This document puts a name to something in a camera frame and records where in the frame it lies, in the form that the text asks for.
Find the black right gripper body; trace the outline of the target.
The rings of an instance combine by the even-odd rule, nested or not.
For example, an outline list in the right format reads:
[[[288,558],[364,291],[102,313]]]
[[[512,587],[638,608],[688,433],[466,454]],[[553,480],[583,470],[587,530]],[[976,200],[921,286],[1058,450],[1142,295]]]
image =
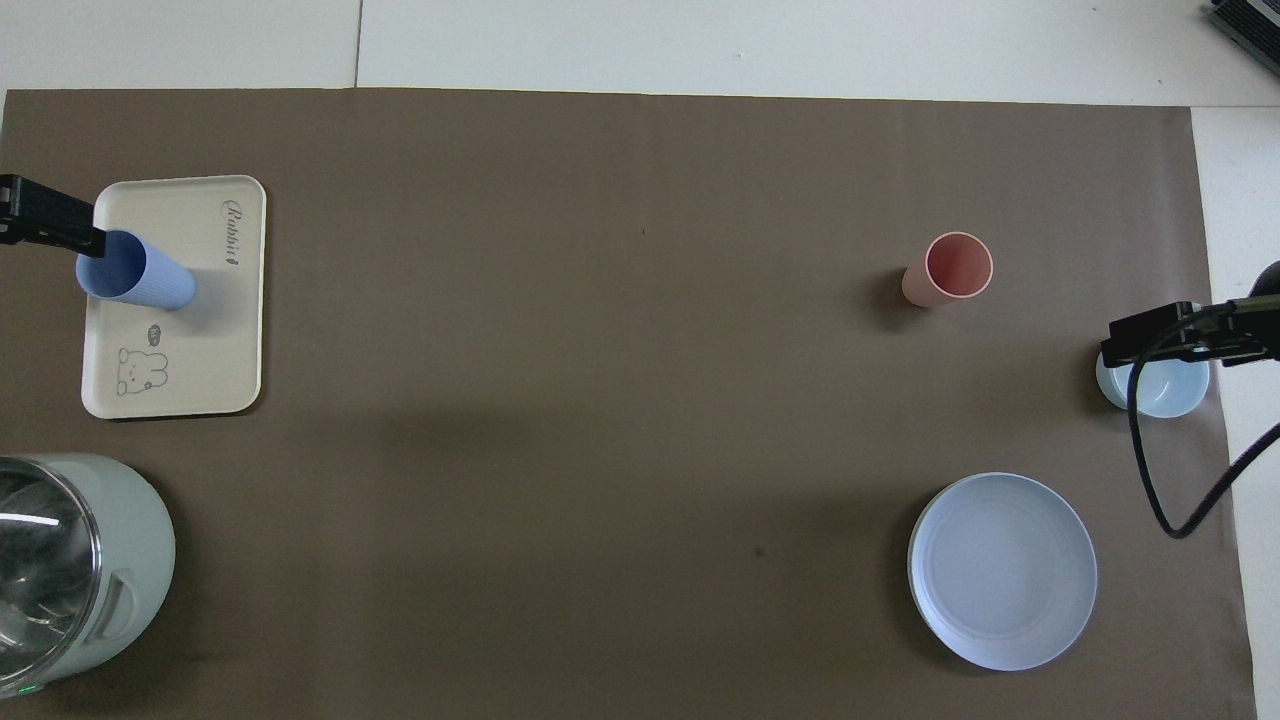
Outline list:
[[[1266,266],[1251,292],[1210,306],[1210,356],[1221,363],[1257,363],[1279,356],[1279,261]]]

